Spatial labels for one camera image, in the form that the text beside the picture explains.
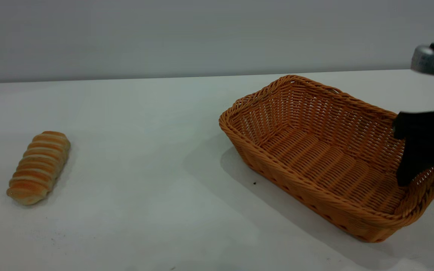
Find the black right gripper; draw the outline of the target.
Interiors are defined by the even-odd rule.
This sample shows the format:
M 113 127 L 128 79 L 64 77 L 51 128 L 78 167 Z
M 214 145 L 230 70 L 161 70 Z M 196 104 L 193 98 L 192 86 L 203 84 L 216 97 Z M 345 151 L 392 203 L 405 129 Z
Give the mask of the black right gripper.
M 400 112 L 392 126 L 394 138 L 406 139 L 396 172 L 398 185 L 405 187 L 417 175 L 434 167 L 434 111 Z

